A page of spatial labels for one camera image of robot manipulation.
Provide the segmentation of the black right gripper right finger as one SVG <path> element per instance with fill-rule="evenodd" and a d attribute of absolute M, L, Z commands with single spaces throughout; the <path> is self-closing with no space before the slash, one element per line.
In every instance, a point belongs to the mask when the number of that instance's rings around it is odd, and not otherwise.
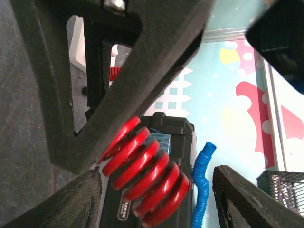
<path fill-rule="evenodd" d="M 214 168 L 213 192 L 222 228 L 302 228 L 304 218 L 227 165 Z"/>

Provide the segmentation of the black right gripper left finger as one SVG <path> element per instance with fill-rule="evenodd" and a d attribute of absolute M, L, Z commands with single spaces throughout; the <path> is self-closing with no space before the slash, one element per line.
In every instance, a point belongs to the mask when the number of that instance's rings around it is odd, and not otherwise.
<path fill-rule="evenodd" d="M 102 194 L 99 167 L 81 174 L 4 228 L 95 228 Z"/>

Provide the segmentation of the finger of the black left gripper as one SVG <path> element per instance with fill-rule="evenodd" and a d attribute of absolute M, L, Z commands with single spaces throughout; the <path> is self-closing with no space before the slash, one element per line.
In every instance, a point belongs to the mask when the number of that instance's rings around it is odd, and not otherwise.
<path fill-rule="evenodd" d="M 197 53 L 212 0 L 13 0 L 38 85 L 51 162 L 87 170 L 133 115 L 142 115 Z M 74 133 L 67 43 L 71 16 L 84 20 L 88 104 Z M 109 81 L 110 67 L 122 67 Z"/>
<path fill-rule="evenodd" d="M 249 44 L 304 93 L 304 2 L 275 0 L 245 32 Z"/>

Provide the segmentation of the white peg fixture base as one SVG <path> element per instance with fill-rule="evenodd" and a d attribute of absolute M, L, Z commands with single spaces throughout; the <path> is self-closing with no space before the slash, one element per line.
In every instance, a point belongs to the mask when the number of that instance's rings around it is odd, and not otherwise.
<path fill-rule="evenodd" d="M 79 133 L 86 124 L 87 76 L 83 18 L 72 16 L 67 23 L 70 73 L 72 82 L 72 104 L 74 133 Z"/>

